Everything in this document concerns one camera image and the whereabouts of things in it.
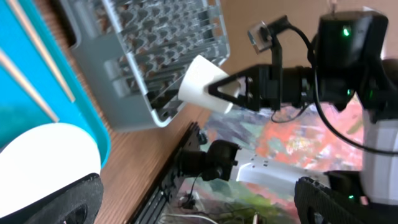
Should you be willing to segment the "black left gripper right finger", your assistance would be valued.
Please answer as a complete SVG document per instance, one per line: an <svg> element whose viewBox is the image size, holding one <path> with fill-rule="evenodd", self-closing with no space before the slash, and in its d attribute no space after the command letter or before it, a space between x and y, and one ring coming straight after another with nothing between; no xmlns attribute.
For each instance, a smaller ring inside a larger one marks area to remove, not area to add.
<svg viewBox="0 0 398 224"><path fill-rule="evenodd" d="M397 223L396 206L376 209L361 205L309 177L296 181L294 203L304 224L315 223L316 217L322 217L323 223L336 224Z"/></svg>

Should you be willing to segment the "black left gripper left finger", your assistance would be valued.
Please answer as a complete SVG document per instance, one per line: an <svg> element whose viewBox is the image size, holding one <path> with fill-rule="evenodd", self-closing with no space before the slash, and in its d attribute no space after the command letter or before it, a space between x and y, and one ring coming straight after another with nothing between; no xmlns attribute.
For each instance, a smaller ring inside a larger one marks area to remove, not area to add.
<svg viewBox="0 0 398 224"><path fill-rule="evenodd" d="M1 218L1 223L94 223L104 187L100 175L88 174L60 190Z"/></svg>

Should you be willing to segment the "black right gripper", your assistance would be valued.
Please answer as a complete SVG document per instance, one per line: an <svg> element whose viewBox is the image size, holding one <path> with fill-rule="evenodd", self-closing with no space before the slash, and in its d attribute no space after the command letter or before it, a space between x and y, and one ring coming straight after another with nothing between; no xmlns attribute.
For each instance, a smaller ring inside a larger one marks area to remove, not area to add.
<svg viewBox="0 0 398 224"><path fill-rule="evenodd" d="M252 111L277 111L284 104L300 108L314 102L313 70L255 65L234 75L217 75L207 85L207 93L209 108L240 106Z"/></svg>

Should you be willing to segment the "small white plate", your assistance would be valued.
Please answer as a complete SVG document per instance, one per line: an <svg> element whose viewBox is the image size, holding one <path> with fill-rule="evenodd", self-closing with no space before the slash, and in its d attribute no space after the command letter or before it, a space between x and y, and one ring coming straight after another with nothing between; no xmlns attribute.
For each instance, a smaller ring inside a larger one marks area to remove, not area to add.
<svg viewBox="0 0 398 224"><path fill-rule="evenodd" d="M1 216L100 170L97 143L84 129L67 123L32 128L1 149Z"/></svg>

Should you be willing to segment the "white paper cup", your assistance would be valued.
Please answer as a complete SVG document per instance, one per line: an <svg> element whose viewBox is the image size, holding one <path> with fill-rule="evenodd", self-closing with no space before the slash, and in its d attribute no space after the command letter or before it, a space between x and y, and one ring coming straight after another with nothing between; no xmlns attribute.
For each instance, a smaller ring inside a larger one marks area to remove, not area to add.
<svg viewBox="0 0 398 224"><path fill-rule="evenodd" d="M208 86L210 84L227 77L229 77L229 75L222 69L211 63L205 57L197 55L189 65L182 83L180 84L178 99L217 113L229 113L233 104L212 96L208 92Z"/></svg>

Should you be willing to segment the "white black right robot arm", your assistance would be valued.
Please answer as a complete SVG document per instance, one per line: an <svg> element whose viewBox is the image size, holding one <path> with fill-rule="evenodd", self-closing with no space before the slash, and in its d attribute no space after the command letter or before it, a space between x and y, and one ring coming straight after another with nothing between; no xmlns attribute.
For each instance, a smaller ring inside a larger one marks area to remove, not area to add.
<svg viewBox="0 0 398 224"><path fill-rule="evenodd" d="M373 203L397 204L397 60L383 59L388 18L376 11L341 11L321 16L313 39L304 39L308 67L285 68L278 35L295 30L286 16L249 31L257 52L270 50L272 62L244 69L208 86L210 95L259 111L283 106L343 111L357 96L364 116L360 173L364 194Z"/></svg>

